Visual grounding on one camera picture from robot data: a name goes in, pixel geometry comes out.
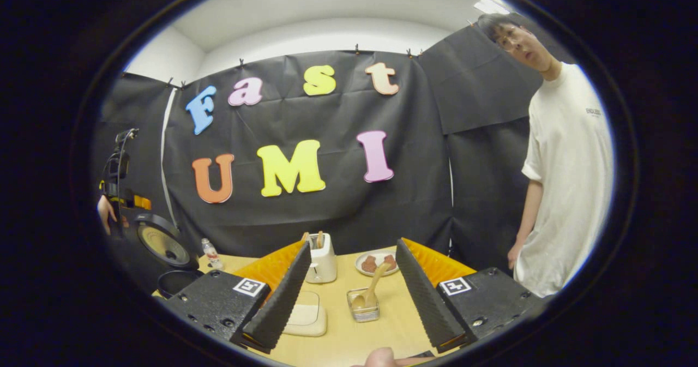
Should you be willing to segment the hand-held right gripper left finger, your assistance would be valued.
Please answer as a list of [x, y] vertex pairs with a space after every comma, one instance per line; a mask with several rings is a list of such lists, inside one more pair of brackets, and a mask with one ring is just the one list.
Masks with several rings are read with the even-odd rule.
[[210, 270], [167, 298], [165, 305], [204, 333], [270, 353], [310, 265], [311, 245], [299, 240], [232, 274]]

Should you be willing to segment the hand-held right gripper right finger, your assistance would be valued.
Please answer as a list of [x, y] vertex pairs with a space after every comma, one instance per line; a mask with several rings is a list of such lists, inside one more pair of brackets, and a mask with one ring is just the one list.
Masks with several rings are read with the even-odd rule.
[[501, 332], [544, 303], [496, 267], [476, 271], [407, 238], [396, 244], [396, 262], [439, 353]]

